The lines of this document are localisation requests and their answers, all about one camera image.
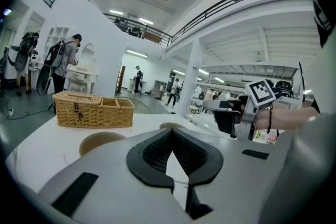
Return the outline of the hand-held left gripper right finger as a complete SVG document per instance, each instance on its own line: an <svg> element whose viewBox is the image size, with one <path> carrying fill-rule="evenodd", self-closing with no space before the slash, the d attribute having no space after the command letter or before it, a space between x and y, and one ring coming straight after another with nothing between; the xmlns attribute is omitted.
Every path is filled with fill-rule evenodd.
<svg viewBox="0 0 336 224"><path fill-rule="evenodd" d="M274 144L172 130L180 164L188 165L185 210L172 223L260 223L266 198L285 162L288 138Z"/></svg>

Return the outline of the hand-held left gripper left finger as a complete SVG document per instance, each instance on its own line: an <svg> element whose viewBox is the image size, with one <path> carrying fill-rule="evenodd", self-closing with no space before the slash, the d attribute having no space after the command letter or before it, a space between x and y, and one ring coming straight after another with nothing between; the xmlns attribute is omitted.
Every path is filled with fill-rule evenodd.
<svg viewBox="0 0 336 224"><path fill-rule="evenodd" d="M127 153L162 130L154 130L95 148L54 175L39 196L53 205L83 173L96 181L71 215L80 223L191 223L169 188L150 187L127 167Z"/></svg>

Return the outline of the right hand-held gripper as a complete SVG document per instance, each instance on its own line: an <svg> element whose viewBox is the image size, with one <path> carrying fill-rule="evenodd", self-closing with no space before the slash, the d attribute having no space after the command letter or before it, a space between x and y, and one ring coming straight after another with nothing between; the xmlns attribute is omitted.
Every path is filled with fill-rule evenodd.
<svg viewBox="0 0 336 224"><path fill-rule="evenodd" d="M269 109L267 133L270 132L272 103L276 100L272 87L266 79L247 83L246 93L246 95L241 95L234 100L208 100L203 102L203 107L214 113L218 129L240 141L251 141L253 139L256 131L255 117L260 109Z"/></svg>

